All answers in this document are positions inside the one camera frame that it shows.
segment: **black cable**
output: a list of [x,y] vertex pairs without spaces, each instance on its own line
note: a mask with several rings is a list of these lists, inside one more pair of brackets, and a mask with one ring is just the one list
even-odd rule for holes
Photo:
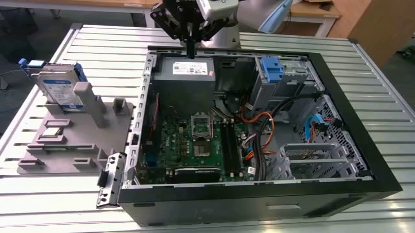
[[223,98],[222,99],[222,103],[223,103],[223,106],[226,107],[227,109],[227,112],[233,115],[233,116],[237,116],[237,114],[233,112],[231,108],[230,108],[230,105],[227,103],[227,100]]
[[[10,74],[10,73],[14,73],[14,72],[16,72],[16,71],[23,71],[23,70],[22,70],[22,69],[12,70],[12,71],[10,71],[10,72],[6,72],[6,73],[0,74],[0,76],[7,75],[7,74]],[[8,89],[3,89],[3,88],[2,88],[2,78],[0,78],[0,91],[3,91],[3,92],[7,92],[7,91],[8,91]]]
[[[278,104],[278,106],[273,109],[271,111],[271,116],[275,117],[277,114],[279,113],[279,111],[287,106],[287,104],[290,104],[293,101],[297,101],[299,99],[317,99],[322,96],[322,93],[314,93],[314,94],[303,94],[303,95],[298,95],[298,96],[293,96],[290,98],[287,98],[283,102],[281,102]],[[266,161],[266,156],[262,150],[262,145],[261,145],[261,136],[262,136],[262,132],[266,129],[267,123],[270,121],[263,121],[261,127],[259,127],[259,131],[257,133],[255,136],[255,141],[254,141],[254,153],[255,153],[255,157],[257,161],[259,161],[261,163],[257,166],[257,172],[255,172],[255,178],[258,178],[259,180],[266,180],[267,179],[267,161]]]

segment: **connector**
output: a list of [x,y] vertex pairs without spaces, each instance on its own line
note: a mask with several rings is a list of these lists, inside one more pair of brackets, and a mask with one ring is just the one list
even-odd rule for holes
[[321,132],[326,132],[329,130],[329,124],[321,124],[321,123],[315,123],[315,128],[317,130],[319,130]]
[[341,128],[343,126],[343,121],[341,119],[334,118],[331,120],[331,125],[337,128]]

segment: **blue plastic clip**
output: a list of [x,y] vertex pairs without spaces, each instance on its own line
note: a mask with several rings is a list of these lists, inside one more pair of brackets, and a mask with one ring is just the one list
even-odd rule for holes
[[285,68],[279,63],[278,57],[262,57],[262,68],[266,72],[267,81],[278,83],[285,75]]

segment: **slatted aluminum table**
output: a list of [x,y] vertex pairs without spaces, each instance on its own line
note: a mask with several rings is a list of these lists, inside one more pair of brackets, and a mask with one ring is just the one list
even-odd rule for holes
[[[0,140],[0,232],[415,232],[415,114],[359,44],[255,33],[242,33],[241,41],[245,49],[322,54],[403,191],[326,218],[142,229],[123,209],[95,209],[97,176],[16,173],[47,113],[35,86]],[[149,45],[179,43],[159,29],[83,25],[70,30],[51,62],[78,61],[105,101],[137,102]]]

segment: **white cable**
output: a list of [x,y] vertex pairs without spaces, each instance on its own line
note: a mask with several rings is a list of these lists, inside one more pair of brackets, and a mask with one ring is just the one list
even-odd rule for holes
[[249,143],[249,141],[255,137],[255,133],[242,142],[242,147],[246,147],[246,144]]

